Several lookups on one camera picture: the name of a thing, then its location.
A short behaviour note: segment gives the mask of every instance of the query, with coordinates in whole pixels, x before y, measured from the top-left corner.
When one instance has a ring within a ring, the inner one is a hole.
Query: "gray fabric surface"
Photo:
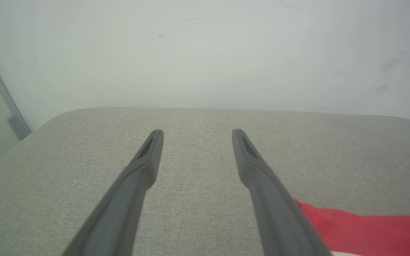
[[[410,120],[252,110],[93,108],[0,159],[0,255],[58,255],[149,133],[164,130],[133,255],[262,255],[231,130],[291,194],[356,214],[410,214]]]

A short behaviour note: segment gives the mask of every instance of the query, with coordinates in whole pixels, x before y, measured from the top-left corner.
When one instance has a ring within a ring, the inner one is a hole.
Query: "fabric texture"
[[[355,214],[410,214],[410,120],[305,112],[91,108],[0,159],[0,255],[58,255],[154,129],[164,130],[133,255],[262,255],[231,130],[291,195]]]
[[[359,216],[296,201],[327,247],[365,256],[410,256],[410,216]]]

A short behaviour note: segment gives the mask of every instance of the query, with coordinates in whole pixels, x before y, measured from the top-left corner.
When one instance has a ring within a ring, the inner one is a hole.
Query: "red cloth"
[[[410,216],[358,216],[297,202],[331,251],[410,256]]]

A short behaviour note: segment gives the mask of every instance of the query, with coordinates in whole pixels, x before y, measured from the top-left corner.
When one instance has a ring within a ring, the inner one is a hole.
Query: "white wall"
[[[100,106],[410,119],[410,0],[0,0],[0,75],[31,129]]]

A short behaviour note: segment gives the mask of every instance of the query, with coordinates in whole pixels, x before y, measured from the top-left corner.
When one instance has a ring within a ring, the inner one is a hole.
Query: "red fabric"
[[[297,202],[331,251],[410,256],[410,216],[358,216]]]

